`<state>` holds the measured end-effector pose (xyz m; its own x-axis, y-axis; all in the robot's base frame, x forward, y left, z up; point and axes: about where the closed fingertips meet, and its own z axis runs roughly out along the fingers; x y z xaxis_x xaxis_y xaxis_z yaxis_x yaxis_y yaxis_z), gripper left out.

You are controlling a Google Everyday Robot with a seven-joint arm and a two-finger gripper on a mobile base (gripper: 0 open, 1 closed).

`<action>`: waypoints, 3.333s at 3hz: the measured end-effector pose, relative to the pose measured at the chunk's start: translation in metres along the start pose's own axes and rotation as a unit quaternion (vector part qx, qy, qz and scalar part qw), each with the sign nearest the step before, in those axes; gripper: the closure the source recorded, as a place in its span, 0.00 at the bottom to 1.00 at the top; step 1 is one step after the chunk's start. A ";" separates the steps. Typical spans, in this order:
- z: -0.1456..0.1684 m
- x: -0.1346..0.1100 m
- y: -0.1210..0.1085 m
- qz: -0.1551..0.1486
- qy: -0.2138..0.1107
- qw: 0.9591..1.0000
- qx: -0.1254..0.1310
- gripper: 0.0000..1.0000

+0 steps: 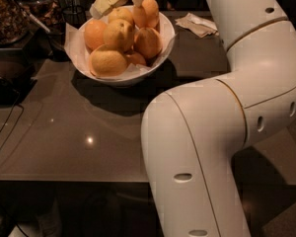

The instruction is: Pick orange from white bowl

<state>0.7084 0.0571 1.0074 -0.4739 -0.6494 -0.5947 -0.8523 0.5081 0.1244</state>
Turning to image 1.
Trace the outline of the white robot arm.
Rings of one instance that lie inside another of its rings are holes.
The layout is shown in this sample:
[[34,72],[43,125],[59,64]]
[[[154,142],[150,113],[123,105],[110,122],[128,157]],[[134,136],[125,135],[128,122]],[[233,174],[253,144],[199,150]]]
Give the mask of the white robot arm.
[[164,237],[251,237],[233,155],[296,119],[296,31],[276,0],[206,0],[228,73],[146,108],[145,168]]

